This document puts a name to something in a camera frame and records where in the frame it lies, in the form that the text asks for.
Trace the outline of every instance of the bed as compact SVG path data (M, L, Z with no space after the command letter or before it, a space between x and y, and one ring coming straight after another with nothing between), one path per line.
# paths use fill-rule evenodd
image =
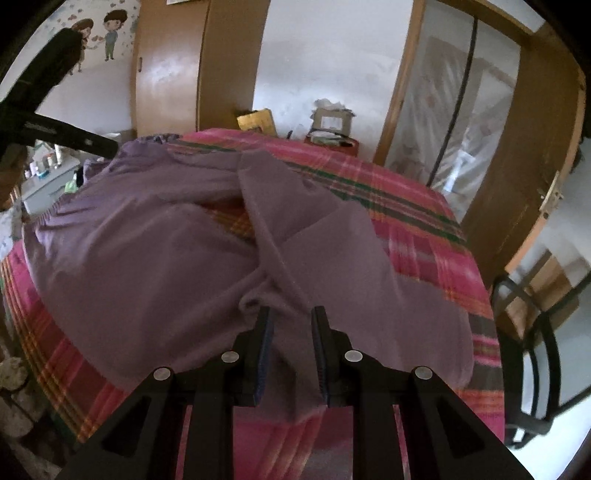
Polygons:
M468 312L475 364L472 380L457 393L503 438L501 360L488 294L442 195L354 157L253 132L210 129L167 145L180 154L263 148L340 198L361 203L394 270L440 288ZM242 206L206 209L227 230L245 240L252 238ZM71 444L83 443L126 392L101 377L57 327L28 274L22 242L0 270L9 329L51 405L56 426ZM235 425L235 452L240 452L235 454L236 478L309 478L313 473L327 478L339 465L348 465L351 442L337 445L327 434L343 429L335 410L298 425Z

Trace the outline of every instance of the wooden wardrobe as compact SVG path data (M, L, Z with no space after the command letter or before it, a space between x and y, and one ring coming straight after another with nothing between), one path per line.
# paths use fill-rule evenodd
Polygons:
M238 128L252 108L270 0L143 0L134 44L138 136Z

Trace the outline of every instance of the yellow box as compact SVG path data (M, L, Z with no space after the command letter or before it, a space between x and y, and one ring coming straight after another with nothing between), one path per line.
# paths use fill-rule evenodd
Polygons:
M258 132L270 137L277 136L273 115L268 108L236 118L240 130Z

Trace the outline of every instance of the black chair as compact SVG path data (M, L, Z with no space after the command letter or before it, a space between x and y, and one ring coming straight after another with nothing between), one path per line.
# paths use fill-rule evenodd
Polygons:
M574 297L578 296L591 283L591 272L574 288L555 303L550 309L543 311L537 302L504 274L495 279L491 293L491 305L496 315L495 307L499 309L498 294L501 287L507 287L512 295L521 298L528 305L537 309L540 313L534 320L531 329L526 332L522 341L515 340L503 331L497 329L499 344L501 347L501 363L505 384L505 445L520 449L527 445L537 435L545 435L550 431L554 419L571 409L576 404L591 395L591 385L575 395L569 401L560 404L561 365L558 354L558 344L550 323L552 316L565 307ZM538 418L539 396L540 396L540 373L534 348L536 341L541 339L544 342L546 355L548 357L549 369L549 392L545 415ZM524 355L529 353L532 371L534 376L534 395L530 413L521 410L523 399L523 374ZM523 429L525 434L522 440L515 441L514 437L518 429Z

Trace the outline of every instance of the purple cloth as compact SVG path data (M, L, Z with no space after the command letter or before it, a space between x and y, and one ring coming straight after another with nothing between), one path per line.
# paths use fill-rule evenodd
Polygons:
M243 198L256 245L200 206ZM58 326L110 382L201 365L278 310L257 416L295 421L322 404L310 310L384 365L472 376L467 314L394 272L367 211L265 151L173 155L132 142L77 193L24 228L35 286Z

